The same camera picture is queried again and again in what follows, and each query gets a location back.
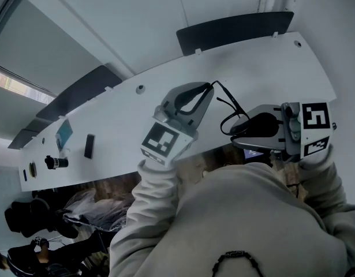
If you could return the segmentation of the person's beige sweatshirt torso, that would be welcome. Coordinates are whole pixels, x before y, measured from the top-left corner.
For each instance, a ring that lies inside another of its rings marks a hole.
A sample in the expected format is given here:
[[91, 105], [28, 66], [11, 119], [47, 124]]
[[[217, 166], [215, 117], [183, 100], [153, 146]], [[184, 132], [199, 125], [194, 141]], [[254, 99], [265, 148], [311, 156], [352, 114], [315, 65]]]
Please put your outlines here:
[[355, 245], [322, 225], [268, 166], [229, 166], [178, 197], [159, 238], [110, 246], [110, 277], [345, 277]]

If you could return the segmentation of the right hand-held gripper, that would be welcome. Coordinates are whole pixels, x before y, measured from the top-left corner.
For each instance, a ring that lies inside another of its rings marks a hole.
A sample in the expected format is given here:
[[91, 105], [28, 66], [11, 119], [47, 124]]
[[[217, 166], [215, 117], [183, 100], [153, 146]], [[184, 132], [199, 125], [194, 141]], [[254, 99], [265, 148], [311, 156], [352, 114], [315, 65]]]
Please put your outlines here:
[[231, 127], [231, 142], [255, 151], [285, 150], [293, 161], [313, 157], [328, 149], [336, 129], [329, 108], [328, 102], [259, 105]]

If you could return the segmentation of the person's right forearm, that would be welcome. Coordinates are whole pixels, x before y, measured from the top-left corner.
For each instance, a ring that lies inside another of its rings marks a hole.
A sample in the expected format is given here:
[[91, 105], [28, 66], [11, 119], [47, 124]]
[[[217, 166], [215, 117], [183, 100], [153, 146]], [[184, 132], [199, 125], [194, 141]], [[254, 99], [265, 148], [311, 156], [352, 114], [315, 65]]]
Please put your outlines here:
[[305, 203], [317, 213], [331, 235], [355, 245], [355, 204], [347, 201], [334, 162], [334, 147], [329, 146], [320, 161], [303, 159], [299, 167], [301, 184], [307, 191]]

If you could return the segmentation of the plastic-wrapped office chair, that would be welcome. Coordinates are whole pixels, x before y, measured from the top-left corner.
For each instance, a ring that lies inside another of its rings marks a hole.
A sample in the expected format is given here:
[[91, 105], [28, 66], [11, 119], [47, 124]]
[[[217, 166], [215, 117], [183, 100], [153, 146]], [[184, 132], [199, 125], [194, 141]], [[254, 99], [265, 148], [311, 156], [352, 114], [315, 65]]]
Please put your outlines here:
[[110, 198], [96, 201], [95, 195], [95, 189], [77, 192], [56, 215], [68, 223], [104, 232], [116, 233], [124, 228], [127, 211], [134, 202], [133, 196], [126, 194], [120, 200]]

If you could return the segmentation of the grey roller blind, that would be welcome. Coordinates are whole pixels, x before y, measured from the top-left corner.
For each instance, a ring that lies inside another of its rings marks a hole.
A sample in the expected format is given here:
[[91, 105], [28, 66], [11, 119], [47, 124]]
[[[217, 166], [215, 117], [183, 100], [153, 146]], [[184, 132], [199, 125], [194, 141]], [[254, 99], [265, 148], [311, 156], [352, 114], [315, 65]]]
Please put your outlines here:
[[59, 95], [101, 62], [28, 0], [0, 8], [0, 67]]

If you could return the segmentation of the black-framed eyeglasses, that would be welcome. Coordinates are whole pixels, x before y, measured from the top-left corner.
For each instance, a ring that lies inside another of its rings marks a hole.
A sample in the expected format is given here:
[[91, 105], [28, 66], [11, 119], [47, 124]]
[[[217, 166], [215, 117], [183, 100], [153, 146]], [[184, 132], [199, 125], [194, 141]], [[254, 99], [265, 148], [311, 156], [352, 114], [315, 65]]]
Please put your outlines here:
[[245, 116], [245, 117], [247, 118], [247, 121], [250, 121], [251, 118], [250, 118], [249, 115], [245, 112], [245, 110], [239, 105], [239, 103], [236, 101], [236, 99], [235, 99], [234, 96], [230, 93], [230, 91], [229, 91], [221, 82], [219, 82], [218, 80], [216, 80], [216, 81], [214, 81], [214, 82], [212, 82], [212, 83], [210, 84], [210, 87], [211, 87], [211, 88], [214, 88], [214, 85], [215, 85], [215, 84], [218, 84], [218, 85], [221, 87], [221, 89], [223, 90], [223, 92], [224, 92], [224, 93], [226, 94], [226, 96], [230, 99], [230, 103], [227, 102], [227, 101], [225, 101], [224, 99], [222, 99], [222, 98], [220, 98], [220, 97], [216, 97], [216, 100], [219, 101], [219, 102], [222, 102], [222, 103], [224, 103], [224, 104], [226, 104], [226, 105], [228, 105], [228, 106], [230, 106], [230, 107], [232, 108], [232, 110], [233, 110], [233, 112], [232, 112], [230, 115], [228, 115], [226, 118], [224, 118], [224, 119], [222, 120], [222, 122], [220, 123], [220, 130], [221, 130], [221, 132], [222, 132], [225, 136], [230, 136], [230, 137], [232, 137], [232, 136], [237, 136], [238, 134], [241, 134], [241, 133], [247, 131], [247, 129], [248, 129], [249, 126], [244, 127], [244, 129], [242, 129], [242, 130], [239, 130], [238, 133], [225, 132], [225, 131], [223, 130], [224, 124], [225, 124], [227, 121], [231, 120], [233, 117], [238, 117], [238, 118], [240, 119], [241, 116], [243, 115], [243, 116]]

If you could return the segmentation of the flat rectangular phone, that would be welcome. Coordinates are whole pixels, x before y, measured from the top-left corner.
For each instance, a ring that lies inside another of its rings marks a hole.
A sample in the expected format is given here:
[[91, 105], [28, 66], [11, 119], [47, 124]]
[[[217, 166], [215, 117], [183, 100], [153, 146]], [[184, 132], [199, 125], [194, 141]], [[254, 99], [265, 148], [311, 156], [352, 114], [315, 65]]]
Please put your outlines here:
[[84, 157], [92, 159], [94, 150], [95, 136], [93, 134], [88, 134], [85, 143]]

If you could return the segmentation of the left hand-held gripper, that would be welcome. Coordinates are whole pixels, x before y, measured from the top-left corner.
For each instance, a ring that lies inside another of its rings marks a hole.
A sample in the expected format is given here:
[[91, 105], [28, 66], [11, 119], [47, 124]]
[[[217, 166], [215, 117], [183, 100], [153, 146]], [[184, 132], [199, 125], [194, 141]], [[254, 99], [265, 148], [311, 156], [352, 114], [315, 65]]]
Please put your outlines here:
[[[200, 96], [192, 108], [184, 108]], [[171, 89], [155, 108], [140, 149], [161, 166], [171, 166], [198, 138], [197, 128], [214, 96], [208, 82], [192, 82]]]

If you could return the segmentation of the small blue-screen device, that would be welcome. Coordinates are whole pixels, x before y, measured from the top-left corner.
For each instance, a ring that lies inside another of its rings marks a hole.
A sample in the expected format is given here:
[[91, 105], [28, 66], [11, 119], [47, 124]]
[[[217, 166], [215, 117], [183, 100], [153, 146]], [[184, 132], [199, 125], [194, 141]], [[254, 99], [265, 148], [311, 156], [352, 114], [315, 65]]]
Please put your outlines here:
[[263, 157], [264, 157], [264, 153], [253, 151], [253, 150], [244, 149], [244, 159], [245, 159], [245, 161], [261, 159]]

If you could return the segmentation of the dark desk divider panel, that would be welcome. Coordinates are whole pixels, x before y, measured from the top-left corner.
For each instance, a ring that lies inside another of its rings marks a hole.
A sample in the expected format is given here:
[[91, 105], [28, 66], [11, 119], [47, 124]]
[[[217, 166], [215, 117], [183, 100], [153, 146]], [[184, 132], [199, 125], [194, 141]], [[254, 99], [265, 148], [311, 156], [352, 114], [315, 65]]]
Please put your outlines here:
[[122, 80], [109, 68], [102, 65], [77, 80], [61, 92], [50, 104], [37, 113], [36, 117], [55, 122], [82, 104], [105, 91], [106, 87], [114, 88]]
[[52, 124], [42, 118], [35, 118], [25, 128], [21, 129], [13, 141], [9, 144], [9, 149], [21, 149], [25, 147], [33, 137], [36, 137], [41, 131]]
[[245, 40], [282, 35], [287, 32], [293, 12], [243, 14], [196, 24], [176, 32], [184, 56], [197, 49], [210, 50]]

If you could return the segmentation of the person's left forearm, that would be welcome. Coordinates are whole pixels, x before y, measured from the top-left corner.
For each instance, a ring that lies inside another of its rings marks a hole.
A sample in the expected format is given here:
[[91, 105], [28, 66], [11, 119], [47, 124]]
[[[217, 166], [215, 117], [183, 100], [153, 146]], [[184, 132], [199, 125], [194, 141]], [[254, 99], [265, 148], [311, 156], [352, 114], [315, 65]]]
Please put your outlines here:
[[159, 238], [169, 229], [178, 205], [178, 178], [173, 166], [163, 167], [151, 159], [138, 165], [140, 183], [133, 189], [134, 202], [126, 214], [121, 239]]

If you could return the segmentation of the black office chair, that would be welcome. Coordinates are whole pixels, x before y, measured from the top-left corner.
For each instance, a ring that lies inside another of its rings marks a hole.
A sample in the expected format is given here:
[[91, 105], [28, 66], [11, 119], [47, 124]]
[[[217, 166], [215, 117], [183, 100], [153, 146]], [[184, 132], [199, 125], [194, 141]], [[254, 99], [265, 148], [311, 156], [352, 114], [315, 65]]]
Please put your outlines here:
[[5, 211], [5, 220], [12, 232], [21, 233], [25, 238], [47, 230], [57, 231], [60, 235], [75, 239], [79, 232], [63, 218], [63, 211], [56, 211], [40, 198], [29, 203], [14, 201]]

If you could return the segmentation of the black bottle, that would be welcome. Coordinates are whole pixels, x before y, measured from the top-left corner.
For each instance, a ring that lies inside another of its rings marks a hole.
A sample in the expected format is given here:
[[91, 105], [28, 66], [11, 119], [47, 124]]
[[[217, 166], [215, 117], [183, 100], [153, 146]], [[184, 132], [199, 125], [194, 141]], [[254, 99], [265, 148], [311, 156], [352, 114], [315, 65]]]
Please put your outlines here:
[[69, 166], [69, 162], [67, 159], [62, 158], [54, 158], [50, 155], [47, 155], [44, 159], [45, 164], [49, 170], [55, 170], [58, 168], [67, 168]]

